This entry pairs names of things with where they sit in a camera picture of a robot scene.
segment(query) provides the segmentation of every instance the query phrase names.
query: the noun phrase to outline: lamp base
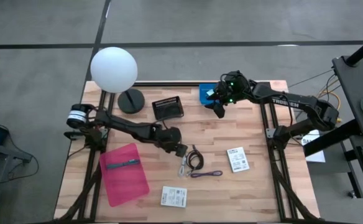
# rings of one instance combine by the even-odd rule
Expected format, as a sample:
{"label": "lamp base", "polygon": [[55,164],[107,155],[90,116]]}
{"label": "lamp base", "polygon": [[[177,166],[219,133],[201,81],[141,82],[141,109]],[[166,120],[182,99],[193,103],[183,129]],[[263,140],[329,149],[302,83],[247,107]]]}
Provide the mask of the lamp base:
{"label": "lamp base", "polygon": [[121,93],[118,98],[119,109],[126,114],[134,114],[144,107],[144,96],[139,90],[129,89]]}

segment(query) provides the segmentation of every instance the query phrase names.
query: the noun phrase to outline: wooden table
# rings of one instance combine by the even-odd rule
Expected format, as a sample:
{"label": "wooden table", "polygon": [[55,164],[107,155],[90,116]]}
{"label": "wooden table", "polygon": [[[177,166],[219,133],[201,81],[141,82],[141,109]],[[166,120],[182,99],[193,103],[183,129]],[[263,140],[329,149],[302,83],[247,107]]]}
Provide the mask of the wooden table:
{"label": "wooden table", "polygon": [[[286,81],[270,81],[275,90],[287,91]],[[222,170],[220,177],[192,179],[178,177],[181,158],[167,154],[152,144],[136,141],[130,135],[111,130],[107,151],[137,144],[143,168],[150,187],[144,197],[117,207],[110,207],[104,184],[101,184],[97,222],[276,222],[279,221],[269,155],[265,142],[259,105],[240,101],[226,107],[226,115],[218,119],[214,112],[204,108],[198,99],[197,87],[141,87],[145,96],[144,109],[137,114],[123,114],[114,104],[113,114],[134,122],[155,121],[151,102],[179,96],[185,115],[166,121],[167,126],[180,128],[183,144],[195,144],[205,159],[202,172]],[[98,105],[101,90],[94,82],[87,82],[83,103]],[[280,125],[289,125],[288,108],[276,106]],[[71,145],[70,153],[81,148],[83,140]],[[233,174],[226,149],[242,146],[250,169]],[[68,160],[58,196],[55,218],[62,216],[82,190],[88,161],[85,149]],[[288,170],[294,191],[317,217],[319,211],[311,184],[303,149],[288,145],[285,150]],[[160,198],[163,186],[188,189],[187,207],[163,207]],[[286,193],[285,210],[289,214]]]}

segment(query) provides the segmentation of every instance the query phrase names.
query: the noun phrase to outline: blue box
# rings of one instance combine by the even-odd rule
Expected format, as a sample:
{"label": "blue box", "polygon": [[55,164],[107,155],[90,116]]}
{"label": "blue box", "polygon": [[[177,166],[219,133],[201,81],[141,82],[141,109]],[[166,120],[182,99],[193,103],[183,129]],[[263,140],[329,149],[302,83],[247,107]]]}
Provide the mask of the blue box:
{"label": "blue box", "polygon": [[200,84],[200,101],[202,105],[208,105],[213,103],[213,100],[206,99],[206,92],[214,89],[216,87],[216,83],[201,83]]}

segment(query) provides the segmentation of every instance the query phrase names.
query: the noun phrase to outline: pink clipboard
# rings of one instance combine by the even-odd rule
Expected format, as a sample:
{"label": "pink clipboard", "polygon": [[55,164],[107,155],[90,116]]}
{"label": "pink clipboard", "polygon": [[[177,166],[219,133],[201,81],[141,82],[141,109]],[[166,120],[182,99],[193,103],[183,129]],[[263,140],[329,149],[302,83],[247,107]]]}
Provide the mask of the pink clipboard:
{"label": "pink clipboard", "polygon": [[100,168],[106,186],[108,202],[115,207],[150,192],[142,164],[107,169],[110,164],[120,164],[132,159],[140,160],[136,144],[106,152],[100,155]]}

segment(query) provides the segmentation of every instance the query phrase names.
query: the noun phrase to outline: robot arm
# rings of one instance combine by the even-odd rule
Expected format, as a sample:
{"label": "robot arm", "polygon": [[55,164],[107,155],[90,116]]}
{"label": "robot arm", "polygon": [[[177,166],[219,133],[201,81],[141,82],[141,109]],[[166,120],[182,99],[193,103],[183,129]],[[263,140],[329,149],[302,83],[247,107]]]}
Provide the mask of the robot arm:
{"label": "robot arm", "polygon": [[216,88],[207,92],[208,100],[214,100],[206,108],[214,110],[219,118],[224,117],[223,106],[241,100],[249,100],[257,104],[274,103],[277,105],[297,108],[307,113],[307,119],[289,127],[279,126],[275,130],[267,130],[272,136],[273,146],[285,148],[289,139],[299,134],[307,134],[314,129],[330,131],[336,125],[339,116],[337,109],[324,100],[313,96],[301,96],[292,93],[275,91],[264,82],[247,80],[239,71],[229,72],[221,76]]}
{"label": "robot arm", "polygon": [[162,126],[156,123],[133,123],[110,115],[104,110],[96,110],[94,121],[89,121],[87,117],[92,110],[96,110],[93,105],[73,105],[67,119],[67,125],[79,129],[82,133],[86,133],[85,135],[96,138],[96,140],[101,139],[101,134],[95,134],[95,127],[105,126],[130,134],[140,142],[152,143],[167,153],[175,151],[176,156],[179,157],[183,157],[186,153],[187,146],[179,144],[182,135],[178,128],[162,129]]}

